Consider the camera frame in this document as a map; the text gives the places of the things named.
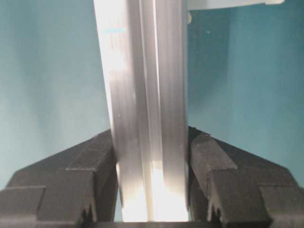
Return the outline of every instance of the metal surface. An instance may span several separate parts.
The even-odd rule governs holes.
[[[124,221],[186,221],[183,0],[95,0]]]

